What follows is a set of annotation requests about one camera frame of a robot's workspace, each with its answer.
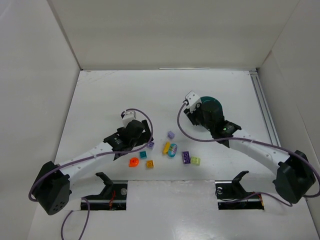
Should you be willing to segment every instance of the lime green lego brick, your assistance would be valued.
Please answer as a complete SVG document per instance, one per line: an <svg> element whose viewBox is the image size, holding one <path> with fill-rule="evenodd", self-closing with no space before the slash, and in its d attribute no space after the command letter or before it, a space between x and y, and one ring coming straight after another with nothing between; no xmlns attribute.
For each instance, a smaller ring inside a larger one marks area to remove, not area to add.
<svg viewBox="0 0 320 240"><path fill-rule="evenodd" d="M191 163L192 164L195 164L195 165L200 165L200 161L201 161L201 159L199 158L199 157L195 157L195 156L192 156L191 157Z"/></svg>

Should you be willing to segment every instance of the blue lego piece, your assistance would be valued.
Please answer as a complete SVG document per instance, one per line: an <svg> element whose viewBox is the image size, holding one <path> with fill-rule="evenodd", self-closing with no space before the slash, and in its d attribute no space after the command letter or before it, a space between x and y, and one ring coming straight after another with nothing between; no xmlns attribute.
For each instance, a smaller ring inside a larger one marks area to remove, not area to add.
<svg viewBox="0 0 320 240"><path fill-rule="evenodd" d="M168 138L171 140L175 138L175 134L172 131L168 131Z"/></svg>
<svg viewBox="0 0 320 240"><path fill-rule="evenodd" d="M154 145L155 145L155 143L152 141L152 142L149 142L146 147L147 147L148 149L154 149Z"/></svg>
<svg viewBox="0 0 320 240"><path fill-rule="evenodd" d="M190 161L190 155L189 155L189 152L188 151L183 151L182 152L182 160L183 160L183 163L184 164L190 164L191 161Z"/></svg>
<svg viewBox="0 0 320 240"><path fill-rule="evenodd" d="M140 158L141 158L141 159L146 159L146 158L147 158L147 153L146 153L146 151L141 151L141 152L140 152Z"/></svg>

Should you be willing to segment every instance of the orange lego piece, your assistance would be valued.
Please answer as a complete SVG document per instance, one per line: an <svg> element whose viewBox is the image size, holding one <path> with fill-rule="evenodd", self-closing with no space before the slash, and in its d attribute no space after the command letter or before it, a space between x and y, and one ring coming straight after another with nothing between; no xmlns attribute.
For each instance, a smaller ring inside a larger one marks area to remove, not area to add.
<svg viewBox="0 0 320 240"><path fill-rule="evenodd" d="M138 166L138 164L139 164L139 159L137 157L133 157L130 159L129 167L134 168Z"/></svg>

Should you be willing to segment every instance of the teal disc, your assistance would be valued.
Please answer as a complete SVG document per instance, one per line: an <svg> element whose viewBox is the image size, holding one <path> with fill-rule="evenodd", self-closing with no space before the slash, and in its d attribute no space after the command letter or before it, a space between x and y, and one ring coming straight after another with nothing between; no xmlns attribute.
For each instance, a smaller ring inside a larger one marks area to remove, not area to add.
<svg viewBox="0 0 320 240"><path fill-rule="evenodd" d="M205 102L215 102L216 104L218 104L220 110L222 111L222 105L221 105L221 103L220 103L217 99L213 98L212 96L203 96L203 97L201 97L200 99L201 99L201 102L202 102L203 104L204 104Z"/></svg>

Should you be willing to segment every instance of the screw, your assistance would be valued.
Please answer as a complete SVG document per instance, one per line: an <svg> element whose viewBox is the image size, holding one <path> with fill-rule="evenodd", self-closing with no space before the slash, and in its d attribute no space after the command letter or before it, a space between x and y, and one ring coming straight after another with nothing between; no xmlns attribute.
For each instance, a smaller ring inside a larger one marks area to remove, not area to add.
<svg viewBox="0 0 320 240"><path fill-rule="evenodd" d="M125 188L122 188L120 191L121 195L127 195L127 192L128 192L128 190Z"/></svg>
<svg viewBox="0 0 320 240"><path fill-rule="evenodd" d="M218 186L217 189L216 189L216 193L217 193L218 195L221 195L221 194L223 193L222 187Z"/></svg>

